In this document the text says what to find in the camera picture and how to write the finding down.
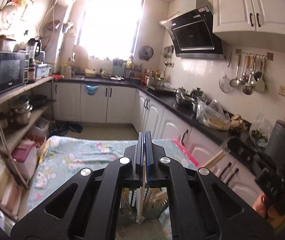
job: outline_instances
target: shelf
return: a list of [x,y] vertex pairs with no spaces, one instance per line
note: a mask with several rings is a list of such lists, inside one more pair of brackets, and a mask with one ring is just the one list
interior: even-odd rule
[[43,83],[46,83],[50,80],[52,80],[53,77],[52,76],[49,76],[49,77],[44,77],[44,78],[41,78],[39,80],[37,80],[35,83],[31,83],[31,84],[28,84],[28,85],[23,85],[23,86],[20,86],[20,87],[17,87],[17,88],[14,88],[12,90],[9,90],[7,92],[4,92],[0,95],[0,105],[6,101],[8,101],[9,99],[29,90],[29,89],[32,89],[34,87],[37,87]]
[[[39,117],[41,117],[44,111],[46,111],[48,106],[51,104],[52,102],[49,102],[40,109],[32,110],[29,124],[27,124],[26,126],[17,127],[17,129],[14,129],[13,127],[9,127],[7,130],[4,131],[9,154],[13,152],[15,147],[24,137],[24,135],[28,132],[28,130],[34,125],[34,123],[39,119]],[[0,138],[0,152],[7,155],[6,148],[1,141],[1,138]]]

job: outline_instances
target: vegetables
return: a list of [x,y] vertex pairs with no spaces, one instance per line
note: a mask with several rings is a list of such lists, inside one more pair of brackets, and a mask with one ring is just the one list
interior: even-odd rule
[[29,139],[31,141],[34,141],[36,143],[36,148],[40,148],[44,144],[44,139],[33,135],[31,133],[27,133],[25,136],[25,139]]

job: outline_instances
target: utensil rack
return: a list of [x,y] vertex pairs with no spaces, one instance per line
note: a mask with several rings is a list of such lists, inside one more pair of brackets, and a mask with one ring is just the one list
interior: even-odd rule
[[236,49],[236,52],[235,54],[236,55],[239,55],[240,54],[244,54],[244,55],[253,55],[255,57],[266,57],[267,60],[270,60],[270,61],[274,61],[274,54],[273,53],[270,53],[270,52],[267,52],[267,55],[263,55],[263,54],[256,54],[256,53],[248,53],[248,52],[242,52],[241,49]]

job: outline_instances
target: pot lid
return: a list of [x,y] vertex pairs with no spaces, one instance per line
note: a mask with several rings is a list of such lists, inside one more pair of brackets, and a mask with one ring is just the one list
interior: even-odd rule
[[13,109],[23,109],[26,108],[29,104],[29,97],[28,96],[20,96],[17,100],[13,101],[10,104],[10,108]]

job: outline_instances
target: bottle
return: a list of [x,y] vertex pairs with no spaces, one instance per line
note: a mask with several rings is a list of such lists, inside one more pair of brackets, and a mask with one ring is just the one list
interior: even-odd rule
[[155,73],[155,78],[159,78],[159,77],[160,77],[160,73],[159,73],[159,70],[157,70]]

